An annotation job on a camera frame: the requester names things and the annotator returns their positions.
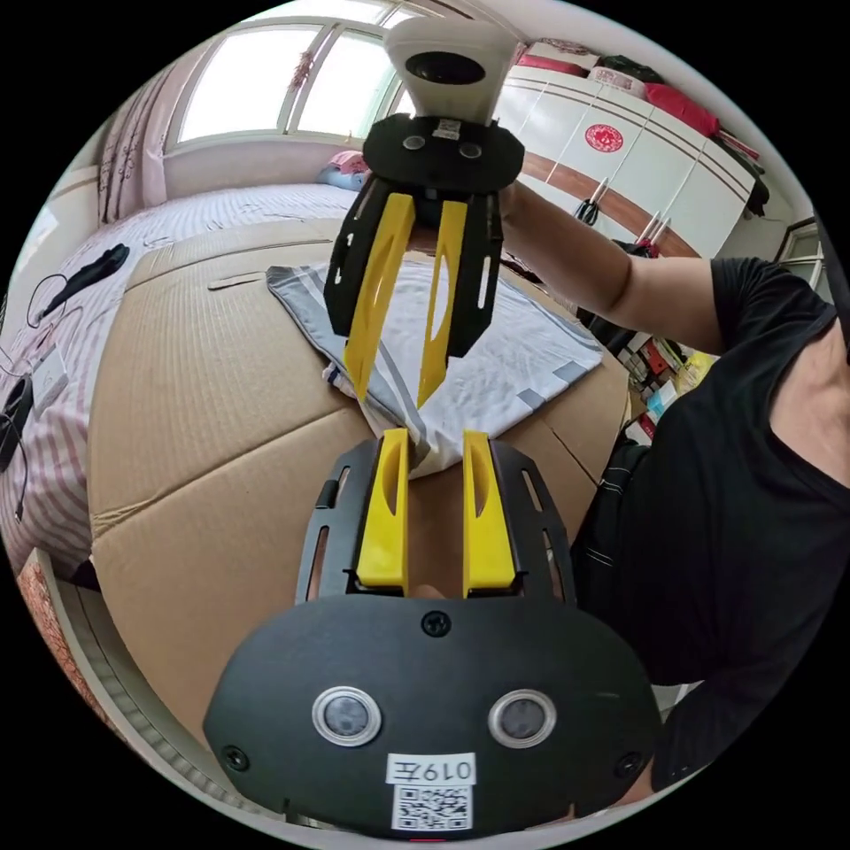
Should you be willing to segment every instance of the cardboard box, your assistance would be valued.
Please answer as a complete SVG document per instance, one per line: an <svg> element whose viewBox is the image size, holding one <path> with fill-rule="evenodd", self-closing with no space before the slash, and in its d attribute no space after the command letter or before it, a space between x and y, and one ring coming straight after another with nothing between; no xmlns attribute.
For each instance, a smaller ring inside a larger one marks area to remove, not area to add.
<svg viewBox="0 0 850 850"><path fill-rule="evenodd" d="M338 227L254 225L146 255L104 348L89 430L92 561L139 669L201 741L231 653L292 605L326 476L373 436L357 405L321 380L324 361L265 284L270 266L327 261ZM606 352L602 367L504 437L538 464L571 536L627 388ZM414 584L460 592L460 507L460 466L411 483Z"/></svg>

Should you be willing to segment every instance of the red decoration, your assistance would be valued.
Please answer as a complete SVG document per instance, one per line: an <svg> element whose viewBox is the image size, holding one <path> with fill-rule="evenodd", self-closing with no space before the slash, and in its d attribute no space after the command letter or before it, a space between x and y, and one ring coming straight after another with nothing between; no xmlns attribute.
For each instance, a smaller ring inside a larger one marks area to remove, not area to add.
<svg viewBox="0 0 850 850"><path fill-rule="evenodd" d="M615 153L622 147L622 133L609 124L593 124L588 127L584 140L600 153Z"/></svg>
<svg viewBox="0 0 850 850"><path fill-rule="evenodd" d="M574 77L586 77L588 73L587 68L582 68L580 65L575 65L572 62L549 59L547 56L535 56L533 53L524 54L516 64L523 68L542 68L544 71L569 73Z"/></svg>

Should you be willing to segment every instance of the window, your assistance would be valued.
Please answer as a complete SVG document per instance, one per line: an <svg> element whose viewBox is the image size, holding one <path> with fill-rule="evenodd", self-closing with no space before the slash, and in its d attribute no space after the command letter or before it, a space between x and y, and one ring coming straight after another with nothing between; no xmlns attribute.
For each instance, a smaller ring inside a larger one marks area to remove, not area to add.
<svg viewBox="0 0 850 850"><path fill-rule="evenodd" d="M413 112L383 37L430 15L391 0L290 0L215 40L175 109L168 148L240 134L364 138Z"/></svg>
<svg viewBox="0 0 850 850"><path fill-rule="evenodd" d="M301 54L321 27L237 33L225 39L192 92L178 142L275 130Z"/></svg>
<svg viewBox="0 0 850 850"><path fill-rule="evenodd" d="M305 91L298 130L363 138L394 76L379 36L343 33Z"/></svg>
<svg viewBox="0 0 850 850"><path fill-rule="evenodd" d="M394 114L398 112L406 112L411 117L416 114L416 108L413 106L413 101L410 99L410 95L408 95L407 92L398 99L396 108L393 110Z"/></svg>
<svg viewBox="0 0 850 850"><path fill-rule="evenodd" d="M808 281L812 289L825 301L832 301L826 269L823 266L823 247L814 222L789 228L783 248L779 252L779 265Z"/></svg>
<svg viewBox="0 0 850 850"><path fill-rule="evenodd" d="M364 24L376 24L393 3L382 3L381 0L290 0L281 6L275 6L259 15L246 20L263 20L266 18L338 18L359 20Z"/></svg>

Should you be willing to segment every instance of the qr code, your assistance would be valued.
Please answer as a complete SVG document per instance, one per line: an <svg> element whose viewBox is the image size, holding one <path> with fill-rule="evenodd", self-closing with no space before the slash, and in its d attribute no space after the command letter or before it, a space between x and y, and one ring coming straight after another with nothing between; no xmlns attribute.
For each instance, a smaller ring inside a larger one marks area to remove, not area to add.
<svg viewBox="0 0 850 850"><path fill-rule="evenodd" d="M443 832L472 827L472 785L396 785L395 789L394 830Z"/></svg>

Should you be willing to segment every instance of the striped bedsheet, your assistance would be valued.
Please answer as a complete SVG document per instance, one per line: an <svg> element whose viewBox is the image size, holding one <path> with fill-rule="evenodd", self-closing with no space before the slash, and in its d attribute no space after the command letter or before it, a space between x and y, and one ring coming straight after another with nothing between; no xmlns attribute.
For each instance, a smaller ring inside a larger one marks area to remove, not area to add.
<svg viewBox="0 0 850 850"><path fill-rule="evenodd" d="M332 186L293 184L226 189L169 201L98 230L57 269L70 277L119 242L130 249L116 274L69 299L38 329L25 325L8 351L14 362L10 371L21 374L55 344L69 378L40 419L30 414L22 434L23 452L18 449L0 475L0 535L16 574L35 548L51 556L60 575L89 557L89 409L109 329L142 255L209 230L272 220L342 219L355 197L354 192ZM37 315L63 286L60 278L46 281L36 293L31 315ZM15 381L0 373L0 399L8 396ZM24 514L17 523L14 513L22 492Z"/></svg>

